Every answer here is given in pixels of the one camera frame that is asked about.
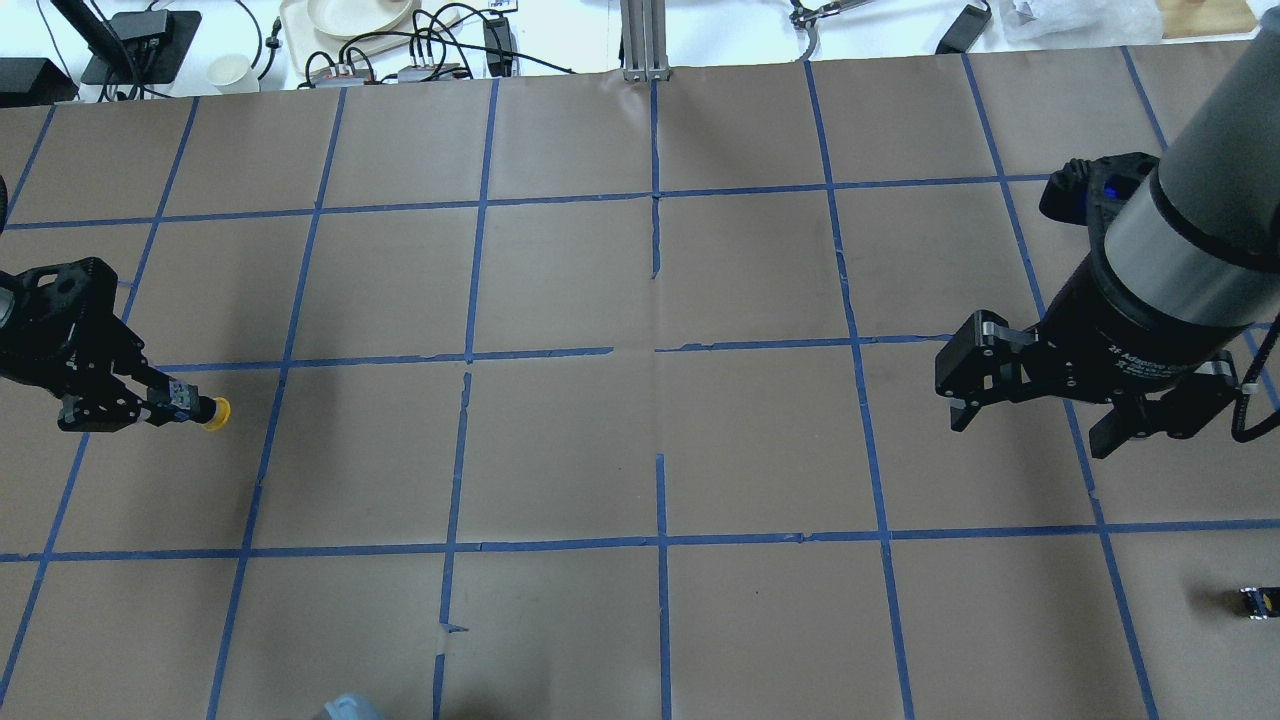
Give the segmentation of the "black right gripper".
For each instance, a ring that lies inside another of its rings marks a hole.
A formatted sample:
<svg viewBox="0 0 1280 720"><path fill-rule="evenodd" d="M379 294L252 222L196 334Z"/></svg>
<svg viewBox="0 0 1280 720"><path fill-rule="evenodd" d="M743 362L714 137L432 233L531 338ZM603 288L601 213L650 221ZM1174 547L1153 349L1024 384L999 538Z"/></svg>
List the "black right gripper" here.
<svg viewBox="0 0 1280 720"><path fill-rule="evenodd" d="M1234 357L1221 348L1242 332L1167 316L1088 255L1037 327L1019 331L997 313L974 311L934 357L934 392L948 401L954 432L989 405L1038 398L1043 389L1027 370L1041 342L1036 380L1093 404L1123 395L1091 428L1091 456L1101 460L1130 439L1189 439L1239 398Z"/></svg>

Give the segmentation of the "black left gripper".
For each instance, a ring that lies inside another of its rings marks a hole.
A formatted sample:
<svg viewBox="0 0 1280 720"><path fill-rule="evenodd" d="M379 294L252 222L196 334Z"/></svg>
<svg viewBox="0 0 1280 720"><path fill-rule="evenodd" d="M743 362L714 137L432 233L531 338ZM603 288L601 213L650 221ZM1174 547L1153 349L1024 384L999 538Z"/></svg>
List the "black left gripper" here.
<svg viewBox="0 0 1280 720"><path fill-rule="evenodd" d="M147 401L186 401L186 383L148 364L145 343L114 314L119 277L101 258L3 273L3 378L26 386L91 386L113 373L146 388ZM163 427L174 413L137 397L61 398L58 428L110 433Z"/></svg>

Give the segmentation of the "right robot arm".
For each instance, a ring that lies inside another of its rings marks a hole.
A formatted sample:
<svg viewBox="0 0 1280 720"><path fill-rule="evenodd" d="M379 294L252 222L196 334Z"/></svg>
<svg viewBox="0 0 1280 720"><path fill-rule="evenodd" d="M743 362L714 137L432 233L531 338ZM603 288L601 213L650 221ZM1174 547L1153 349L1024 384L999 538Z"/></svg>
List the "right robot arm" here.
<svg viewBox="0 0 1280 720"><path fill-rule="evenodd" d="M1161 156L1068 161L1039 211L1082 225L1088 254L1043 316L1023 331L973 313L934 360L934 391L965 430L993 404L1056 397L1105 405L1091 455L1128 441L1196 437L1231 413L1249 443L1277 415L1248 423L1277 346L1277 10ZM1229 345L1270 322L1239 372Z"/></svg>

